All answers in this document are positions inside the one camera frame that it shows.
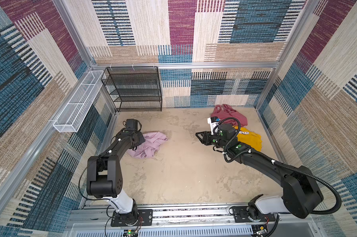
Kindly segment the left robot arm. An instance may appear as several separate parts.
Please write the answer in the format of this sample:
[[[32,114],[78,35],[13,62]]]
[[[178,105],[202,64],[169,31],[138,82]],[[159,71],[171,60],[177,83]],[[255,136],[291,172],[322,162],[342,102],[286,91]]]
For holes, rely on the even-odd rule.
[[[114,142],[100,155],[88,159],[87,200],[106,201],[107,223],[112,227],[153,226],[158,221],[204,221],[211,215],[207,205],[161,204],[138,205],[124,190],[121,158],[146,143],[140,122],[128,119]]]

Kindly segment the light lilac cloth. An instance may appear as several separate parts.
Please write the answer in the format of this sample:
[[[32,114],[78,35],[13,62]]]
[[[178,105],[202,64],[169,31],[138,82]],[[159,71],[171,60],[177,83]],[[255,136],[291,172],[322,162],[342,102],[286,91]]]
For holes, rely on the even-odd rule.
[[[143,135],[145,141],[135,150],[128,149],[127,154],[136,159],[153,158],[155,153],[160,150],[160,146],[169,139],[161,132],[149,132]]]

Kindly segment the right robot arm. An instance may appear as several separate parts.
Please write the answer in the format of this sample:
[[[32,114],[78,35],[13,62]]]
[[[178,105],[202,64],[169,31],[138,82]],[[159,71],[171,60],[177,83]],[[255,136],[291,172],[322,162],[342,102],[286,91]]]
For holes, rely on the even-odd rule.
[[[304,219],[323,201],[323,194],[308,168],[301,166],[298,172],[292,166],[283,168],[280,162],[240,142],[236,133],[234,127],[226,123],[221,124],[216,133],[197,132],[196,136],[202,144],[212,145],[214,151],[223,153],[228,163],[252,167],[281,186],[281,196],[258,195],[249,202],[247,212],[252,220],[269,213],[289,213]]]

